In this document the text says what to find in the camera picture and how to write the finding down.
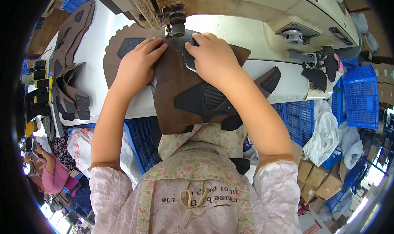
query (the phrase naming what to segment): black hair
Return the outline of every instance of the black hair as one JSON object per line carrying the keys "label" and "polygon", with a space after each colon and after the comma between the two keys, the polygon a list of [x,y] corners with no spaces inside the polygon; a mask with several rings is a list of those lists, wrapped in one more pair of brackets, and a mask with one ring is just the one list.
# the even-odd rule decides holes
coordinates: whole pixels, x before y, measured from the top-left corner
{"label": "black hair", "polygon": [[44,193],[38,191],[38,185],[35,182],[33,182],[33,180],[29,176],[26,177],[27,177],[27,182],[29,183],[30,188],[32,189],[33,197],[36,200],[37,204],[40,205],[41,207],[45,203]]}

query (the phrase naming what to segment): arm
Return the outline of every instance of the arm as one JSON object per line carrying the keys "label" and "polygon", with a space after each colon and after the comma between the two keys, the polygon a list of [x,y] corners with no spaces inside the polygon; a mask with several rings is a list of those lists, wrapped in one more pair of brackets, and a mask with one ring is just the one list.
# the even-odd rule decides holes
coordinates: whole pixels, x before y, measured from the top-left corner
{"label": "arm", "polygon": [[152,65],[167,49],[167,44],[155,49],[160,43],[160,38],[147,39],[122,59],[93,133],[91,168],[94,165],[106,164],[120,170],[123,123],[127,107],[133,96],[152,78]]}
{"label": "arm", "polygon": [[55,158],[41,147],[37,141],[34,141],[36,143],[37,148],[34,150],[36,153],[41,154],[46,160],[47,164],[45,168],[47,169],[47,172],[51,175],[54,175],[55,173],[55,165],[56,165],[56,160]]}
{"label": "arm", "polygon": [[199,76],[219,89],[233,104],[260,156],[291,154],[286,126],[260,92],[223,39],[211,33],[193,34],[200,45],[185,44],[195,58]]}

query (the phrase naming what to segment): shirt sleeve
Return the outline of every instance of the shirt sleeve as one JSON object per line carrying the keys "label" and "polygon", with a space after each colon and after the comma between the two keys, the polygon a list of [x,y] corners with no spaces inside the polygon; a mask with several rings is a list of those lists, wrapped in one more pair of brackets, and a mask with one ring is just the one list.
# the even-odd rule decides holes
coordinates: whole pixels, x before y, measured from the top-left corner
{"label": "shirt sleeve", "polygon": [[253,187],[278,233],[301,233],[297,174],[295,162],[281,160],[262,166],[253,178]]}
{"label": "shirt sleeve", "polygon": [[90,171],[90,200],[95,214],[92,233],[113,233],[116,220],[132,192],[132,184],[123,172],[109,167]]}

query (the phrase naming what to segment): hand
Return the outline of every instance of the hand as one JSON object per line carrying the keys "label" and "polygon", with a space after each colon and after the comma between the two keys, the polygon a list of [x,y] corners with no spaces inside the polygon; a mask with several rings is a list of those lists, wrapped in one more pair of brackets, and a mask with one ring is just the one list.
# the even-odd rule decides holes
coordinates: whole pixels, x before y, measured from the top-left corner
{"label": "hand", "polygon": [[42,154],[44,152],[44,149],[41,147],[41,145],[39,143],[37,143],[37,141],[34,141],[34,143],[36,144],[36,149],[34,150],[34,152],[36,152],[37,154]]}
{"label": "hand", "polygon": [[167,49],[164,43],[159,48],[161,38],[148,38],[127,53],[119,65],[118,73],[112,87],[119,90],[120,95],[132,98],[152,79],[152,65]]}
{"label": "hand", "polygon": [[194,33],[191,35],[199,47],[185,43],[186,50],[195,58],[194,63],[198,75],[222,90],[227,85],[228,77],[245,73],[238,63],[230,46],[212,33]]}

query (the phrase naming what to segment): finger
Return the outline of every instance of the finger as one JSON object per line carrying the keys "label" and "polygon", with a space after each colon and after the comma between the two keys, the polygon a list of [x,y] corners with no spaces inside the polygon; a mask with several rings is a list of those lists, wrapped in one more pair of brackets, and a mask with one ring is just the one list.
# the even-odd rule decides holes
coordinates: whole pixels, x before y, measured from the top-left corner
{"label": "finger", "polygon": [[160,58],[160,56],[165,52],[167,48],[168,45],[164,43],[158,49],[155,49],[150,54],[148,54],[149,57],[152,59],[153,63],[155,63]]}
{"label": "finger", "polygon": [[191,55],[191,56],[193,56],[194,58],[196,57],[196,53],[197,53],[197,49],[198,49],[198,47],[197,46],[193,46],[191,43],[189,43],[189,42],[186,42],[185,43],[185,49],[189,52],[189,54]]}
{"label": "finger", "polygon": [[215,40],[218,39],[217,36],[215,36],[214,34],[210,33],[210,32],[203,32],[202,35],[206,38],[208,38],[209,40]]}
{"label": "finger", "polygon": [[208,43],[209,42],[209,39],[208,38],[206,38],[206,37],[204,37],[203,35],[200,35],[200,34],[198,34],[198,33],[193,33],[192,35],[191,35],[191,37],[194,39],[194,40],[196,40],[196,42],[198,43],[198,45],[203,45],[203,44],[205,44],[205,43]]}
{"label": "finger", "polygon": [[141,50],[143,50],[146,54],[150,54],[159,44],[161,44],[162,39],[158,38],[156,40],[150,41],[146,44]]}
{"label": "finger", "polygon": [[142,41],[139,45],[137,45],[137,46],[135,47],[134,50],[140,50],[140,49],[142,49],[145,45],[149,44],[149,43],[152,42],[153,40],[155,40],[155,37],[145,39],[145,40]]}

